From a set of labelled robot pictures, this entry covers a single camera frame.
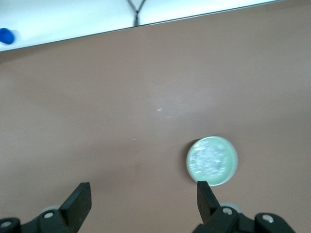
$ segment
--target table surface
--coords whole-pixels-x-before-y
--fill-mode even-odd
[[[0,217],[90,182],[81,233],[191,232],[190,146],[236,148],[213,187],[310,232],[311,2],[288,0],[0,54]]]

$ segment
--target black cable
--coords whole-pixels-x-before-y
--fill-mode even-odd
[[[133,2],[131,0],[127,0],[128,3],[130,4],[131,8],[133,9],[133,11],[135,12],[135,20],[134,20],[134,27],[137,27],[139,25],[139,13],[140,13],[140,10],[142,9],[144,3],[146,0],[142,0],[140,6],[138,9],[136,9],[135,5],[133,4]]]

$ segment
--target screw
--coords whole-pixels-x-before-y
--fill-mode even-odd
[[[8,227],[8,226],[10,226],[11,224],[12,224],[11,221],[6,221],[6,222],[4,222],[4,223],[2,223],[2,224],[0,225],[0,228]]]
[[[44,218],[50,218],[50,217],[52,217],[54,214],[53,214],[53,212],[48,212],[48,213],[46,213],[43,217]]]
[[[263,215],[262,219],[270,223],[274,222],[274,219],[270,215]]]
[[[232,213],[232,210],[230,209],[230,208],[227,208],[227,207],[225,207],[224,209],[223,209],[223,213],[224,214],[227,214],[227,215],[232,215],[233,213]]]

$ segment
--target blue cap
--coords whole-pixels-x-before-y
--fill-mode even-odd
[[[10,45],[14,42],[14,34],[7,28],[0,29],[0,41],[4,44]]]

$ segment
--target container lid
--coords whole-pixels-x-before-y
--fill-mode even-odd
[[[218,136],[203,138],[190,148],[187,169],[196,181],[206,181],[209,186],[227,182],[238,166],[238,156],[233,145]]]

